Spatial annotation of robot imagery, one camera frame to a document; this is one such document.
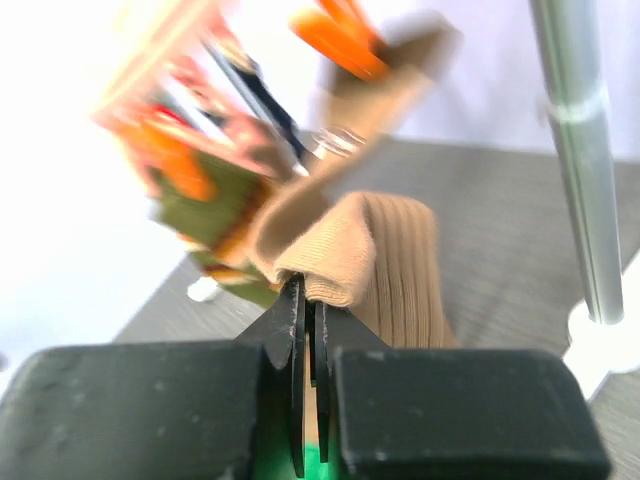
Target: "orange object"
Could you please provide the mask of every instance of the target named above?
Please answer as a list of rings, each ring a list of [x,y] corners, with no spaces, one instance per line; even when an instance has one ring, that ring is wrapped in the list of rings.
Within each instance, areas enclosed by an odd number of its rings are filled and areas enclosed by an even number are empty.
[[[318,0],[327,13],[305,9],[291,20],[291,29],[329,60],[363,80],[384,76],[389,67],[376,55],[382,42],[367,24],[354,0]]]
[[[158,113],[144,115],[138,122],[123,124],[118,133],[135,150],[132,165],[147,191],[157,191],[148,168],[161,170],[171,184],[184,196],[206,202],[215,196],[215,184],[196,163],[192,149],[156,128],[149,120]]]

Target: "gray table surface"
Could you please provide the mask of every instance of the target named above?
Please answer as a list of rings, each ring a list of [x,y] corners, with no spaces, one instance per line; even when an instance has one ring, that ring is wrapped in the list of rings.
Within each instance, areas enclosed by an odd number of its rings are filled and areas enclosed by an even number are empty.
[[[616,183],[626,263],[640,246],[640,165],[617,165]],[[583,294],[556,159],[391,141],[335,194],[361,189],[436,212],[446,314],[463,346],[563,353],[567,314]],[[185,292],[197,278],[183,262],[117,341],[231,338],[259,315],[228,294],[192,302]],[[611,379],[591,406],[615,479],[640,478],[639,398],[640,372]]]

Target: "white pole base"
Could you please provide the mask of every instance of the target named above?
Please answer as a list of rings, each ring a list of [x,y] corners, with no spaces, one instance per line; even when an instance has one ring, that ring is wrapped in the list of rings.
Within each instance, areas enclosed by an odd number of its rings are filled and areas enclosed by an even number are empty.
[[[597,324],[584,301],[569,314],[571,345],[563,360],[580,385],[585,399],[596,396],[611,374],[640,368],[640,252],[622,276],[625,315],[615,325]]]
[[[218,283],[211,277],[200,277],[187,288],[187,295],[194,302],[209,302],[222,291]]]

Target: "metal pole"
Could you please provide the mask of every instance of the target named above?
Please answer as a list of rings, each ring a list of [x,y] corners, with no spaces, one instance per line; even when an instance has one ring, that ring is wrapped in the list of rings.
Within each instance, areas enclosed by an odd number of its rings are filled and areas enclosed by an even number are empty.
[[[530,0],[549,117],[593,321],[624,314],[607,89],[593,0]]]

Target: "beige sock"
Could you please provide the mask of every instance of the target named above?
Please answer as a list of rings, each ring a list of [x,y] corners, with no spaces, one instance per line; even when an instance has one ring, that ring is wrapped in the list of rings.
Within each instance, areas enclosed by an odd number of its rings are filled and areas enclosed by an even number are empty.
[[[271,282],[303,272],[310,299],[351,308],[394,346],[454,344],[442,312],[433,214],[415,200],[368,192],[347,195],[331,208],[323,191],[366,159],[427,90],[456,37],[438,19],[389,47],[383,54],[391,74],[379,82],[336,68],[325,124],[348,126],[363,144],[351,155],[329,153],[308,177],[282,187],[249,233],[249,257]]]

